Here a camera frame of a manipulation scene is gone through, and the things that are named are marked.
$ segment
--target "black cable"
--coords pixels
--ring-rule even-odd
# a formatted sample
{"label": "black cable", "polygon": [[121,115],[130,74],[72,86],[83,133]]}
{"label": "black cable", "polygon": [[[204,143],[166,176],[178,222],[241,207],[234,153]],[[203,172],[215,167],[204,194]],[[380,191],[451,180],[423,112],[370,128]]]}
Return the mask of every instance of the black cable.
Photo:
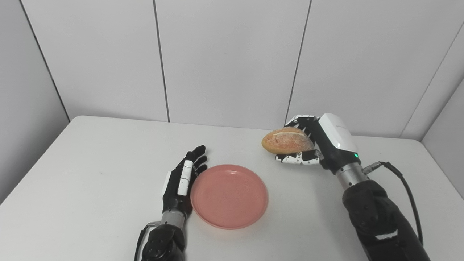
{"label": "black cable", "polygon": [[417,211],[416,207],[416,202],[414,201],[414,197],[412,196],[411,189],[409,188],[409,185],[406,182],[406,179],[403,177],[403,174],[395,168],[391,163],[389,162],[382,162],[380,163],[387,169],[389,169],[391,172],[393,172],[398,178],[400,178],[401,182],[405,186],[407,195],[409,197],[409,201],[411,202],[411,207],[412,207],[412,212],[414,213],[414,219],[416,220],[416,226],[417,226],[417,237],[419,238],[419,242],[421,245],[424,245],[424,239],[422,236],[422,226],[420,225],[420,219],[419,219],[419,213]]}

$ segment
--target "robotic hand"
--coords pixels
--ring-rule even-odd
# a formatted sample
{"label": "robotic hand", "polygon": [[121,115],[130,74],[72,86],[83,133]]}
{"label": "robotic hand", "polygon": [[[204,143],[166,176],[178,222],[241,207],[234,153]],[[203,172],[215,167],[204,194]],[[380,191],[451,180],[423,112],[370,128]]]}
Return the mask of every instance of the robotic hand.
{"label": "robotic hand", "polygon": [[198,175],[207,169],[204,145],[189,151],[171,171],[163,195],[163,216],[140,232],[134,261],[183,261],[185,219],[192,212],[190,190]]}
{"label": "robotic hand", "polygon": [[[297,115],[286,125],[309,136],[313,150],[277,155],[276,160],[291,164],[320,164],[337,176],[342,187],[343,205],[370,261],[430,261],[422,246],[419,215],[409,186],[389,162],[361,166],[357,146],[342,120],[330,113],[322,117]],[[418,235],[387,196],[386,191],[367,176],[380,166],[393,171],[403,182],[416,218]]]}

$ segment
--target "bread roll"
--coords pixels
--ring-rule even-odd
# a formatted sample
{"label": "bread roll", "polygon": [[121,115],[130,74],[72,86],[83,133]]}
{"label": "bread roll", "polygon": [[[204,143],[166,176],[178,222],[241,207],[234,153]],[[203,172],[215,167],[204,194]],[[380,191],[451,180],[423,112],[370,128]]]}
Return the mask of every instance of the bread roll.
{"label": "bread roll", "polygon": [[261,144],[273,154],[290,154],[313,149],[308,136],[299,128],[294,127],[271,131],[263,138]]}

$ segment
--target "table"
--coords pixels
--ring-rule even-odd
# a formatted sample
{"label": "table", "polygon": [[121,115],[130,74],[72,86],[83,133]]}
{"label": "table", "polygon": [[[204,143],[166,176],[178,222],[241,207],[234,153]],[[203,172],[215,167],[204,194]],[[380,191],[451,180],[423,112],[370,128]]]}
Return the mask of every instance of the table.
{"label": "table", "polygon": [[[208,165],[247,167],[269,206],[255,224],[221,230],[195,213],[188,261],[367,260],[342,205],[337,178],[320,166],[282,164],[261,147],[268,130],[77,117],[0,205],[0,260],[131,261],[140,230],[161,218],[166,173],[200,144]],[[464,201],[417,141],[354,137],[367,166],[390,161],[415,196],[432,260],[464,257]],[[400,180],[370,174],[415,227]]]}

